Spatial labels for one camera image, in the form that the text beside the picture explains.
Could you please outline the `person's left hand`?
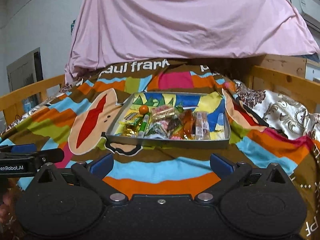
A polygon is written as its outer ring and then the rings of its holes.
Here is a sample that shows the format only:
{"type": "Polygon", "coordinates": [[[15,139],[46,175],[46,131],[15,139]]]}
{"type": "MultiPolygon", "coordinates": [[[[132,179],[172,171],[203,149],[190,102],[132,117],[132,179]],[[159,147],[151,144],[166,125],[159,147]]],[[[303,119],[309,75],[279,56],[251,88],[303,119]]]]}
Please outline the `person's left hand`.
{"type": "Polygon", "coordinates": [[[6,223],[9,213],[13,210],[19,189],[16,186],[16,179],[1,179],[1,223],[6,223]]]}

